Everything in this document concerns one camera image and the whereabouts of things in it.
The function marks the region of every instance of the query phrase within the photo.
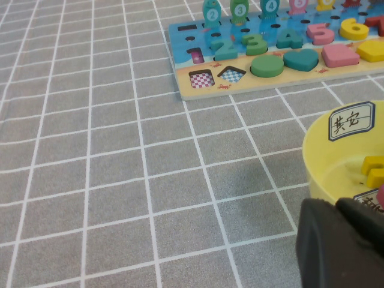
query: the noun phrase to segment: yellow shape block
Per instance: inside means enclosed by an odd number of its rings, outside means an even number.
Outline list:
[[[368,176],[368,187],[376,189],[384,184],[384,156],[366,157],[361,170],[365,176]]]
[[[367,40],[358,47],[356,52],[368,62],[384,61],[384,42]]]
[[[340,36],[345,39],[358,41],[368,37],[369,27],[364,24],[357,23],[356,19],[350,18],[342,21],[340,27]]]
[[[367,186],[378,189],[384,184],[384,169],[372,169],[368,175]]]

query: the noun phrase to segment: checkered square hole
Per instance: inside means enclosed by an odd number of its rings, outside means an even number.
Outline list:
[[[245,73],[243,70],[228,66],[219,74],[219,77],[231,83],[237,83]]]
[[[195,71],[190,73],[192,88],[205,88],[215,85],[214,77],[210,70]]]

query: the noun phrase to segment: yellow bowl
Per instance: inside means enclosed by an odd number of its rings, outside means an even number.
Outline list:
[[[312,198],[334,204],[371,191],[361,169],[366,156],[384,155],[384,101],[353,103],[321,116],[302,152]]]

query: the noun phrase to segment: wooden puzzle board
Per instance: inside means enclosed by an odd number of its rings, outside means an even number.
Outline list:
[[[335,9],[329,11],[317,11],[315,7],[315,5],[310,5],[307,8],[306,14],[297,16],[288,15],[288,8],[281,9],[278,12],[278,17],[273,20],[260,20],[259,15],[261,13],[250,13],[248,15],[249,21],[242,26],[231,24],[231,16],[221,18],[221,26],[215,29],[205,29],[203,27],[203,20],[170,25],[169,32],[176,68],[176,78],[182,99],[194,100],[217,97],[384,72],[384,62],[370,63],[363,59],[360,60],[358,65],[328,68],[321,57],[323,46],[314,46],[312,39],[309,39],[306,34],[308,25],[329,23],[328,29],[335,32],[333,44],[343,43],[356,51],[357,47],[365,40],[350,41],[341,38],[339,28],[342,21],[355,18],[358,23],[364,23],[368,17],[384,15],[383,4],[362,4],[362,6],[355,8],[344,8],[341,4],[335,4]],[[251,62],[258,56],[245,55],[245,46],[241,43],[242,36],[246,34],[262,34],[263,39],[268,43],[268,52],[264,55],[283,57],[284,53],[291,50],[276,48],[277,36],[284,28],[293,28],[303,37],[303,49],[314,49],[319,53],[317,67],[310,72],[302,72],[284,67],[283,73],[273,78],[260,78],[251,74]],[[194,40],[188,41],[186,40],[187,38],[194,38]],[[210,43],[217,39],[231,39],[239,52],[238,58],[215,62],[214,51],[209,47]],[[382,37],[379,37],[377,28],[370,28],[370,33],[366,40],[372,39],[384,41]],[[201,50],[204,63],[193,63],[190,51],[196,48]],[[224,80],[220,76],[229,67],[232,70],[235,68],[236,71],[241,71],[244,75],[239,80],[236,80],[237,82]],[[211,84],[207,84],[209,81],[206,81],[206,85],[194,85],[193,87],[191,85],[191,76],[202,73],[210,74],[214,84],[210,86]]]

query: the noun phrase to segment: black object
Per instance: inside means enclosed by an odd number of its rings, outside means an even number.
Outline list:
[[[384,216],[352,199],[305,199],[296,255],[303,288],[384,288]]]

